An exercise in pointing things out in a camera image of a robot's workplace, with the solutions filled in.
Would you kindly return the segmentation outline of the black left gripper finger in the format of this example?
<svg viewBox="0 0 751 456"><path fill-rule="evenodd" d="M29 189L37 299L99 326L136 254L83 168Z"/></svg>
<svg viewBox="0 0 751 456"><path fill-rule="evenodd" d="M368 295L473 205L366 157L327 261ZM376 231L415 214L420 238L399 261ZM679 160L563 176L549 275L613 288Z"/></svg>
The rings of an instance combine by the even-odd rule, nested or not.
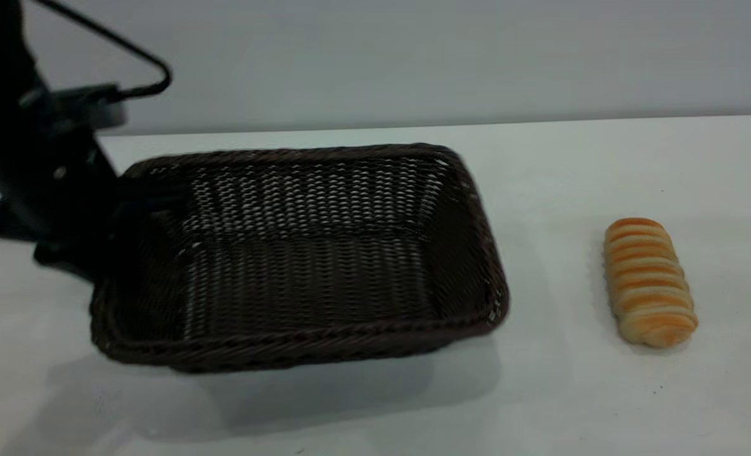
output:
<svg viewBox="0 0 751 456"><path fill-rule="evenodd" d="M120 179L117 182L117 217L143 217L151 213L189 210L189 186L178 182Z"/></svg>
<svg viewBox="0 0 751 456"><path fill-rule="evenodd" d="M67 272L95 284L108 268L108 254L99 242L37 243L34 260L43 267Z"/></svg>

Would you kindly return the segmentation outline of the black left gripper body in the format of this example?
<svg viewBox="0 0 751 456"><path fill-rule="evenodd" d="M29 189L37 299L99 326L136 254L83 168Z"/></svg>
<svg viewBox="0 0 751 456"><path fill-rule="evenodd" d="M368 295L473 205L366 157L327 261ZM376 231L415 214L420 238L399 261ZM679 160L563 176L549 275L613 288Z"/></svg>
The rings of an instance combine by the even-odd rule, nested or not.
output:
<svg viewBox="0 0 751 456"><path fill-rule="evenodd" d="M0 238L42 262L108 256L117 176L86 123L0 125Z"/></svg>

